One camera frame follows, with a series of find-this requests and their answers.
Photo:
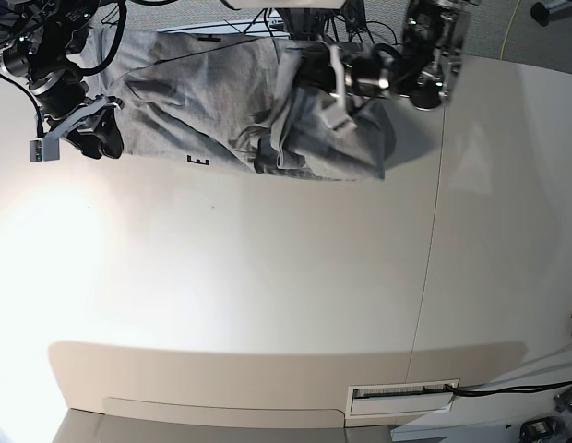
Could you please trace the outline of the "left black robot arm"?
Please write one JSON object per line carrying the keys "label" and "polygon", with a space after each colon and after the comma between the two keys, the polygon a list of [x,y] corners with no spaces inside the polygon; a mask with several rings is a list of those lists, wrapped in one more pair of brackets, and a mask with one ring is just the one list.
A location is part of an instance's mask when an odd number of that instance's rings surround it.
{"label": "left black robot arm", "polygon": [[400,46],[316,43],[301,51],[293,84],[344,101],[401,97],[419,110],[449,103],[462,69],[470,13],[465,1],[410,1]]}

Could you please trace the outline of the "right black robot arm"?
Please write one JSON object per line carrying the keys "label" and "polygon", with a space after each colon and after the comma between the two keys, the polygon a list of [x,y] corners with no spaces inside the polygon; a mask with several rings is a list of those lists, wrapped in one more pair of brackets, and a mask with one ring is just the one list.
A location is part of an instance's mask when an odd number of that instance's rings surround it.
{"label": "right black robot arm", "polygon": [[59,143],[70,143],[84,156],[118,159],[124,142],[115,122],[121,100],[89,96],[86,78],[113,61],[125,30],[127,7],[117,2],[118,19],[108,54],[93,67],[82,67],[70,55],[82,51],[89,24],[101,1],[0,1],[0,78],[21,91],[35,110],[36,137],[30,141],[32,162],[57,161]]}

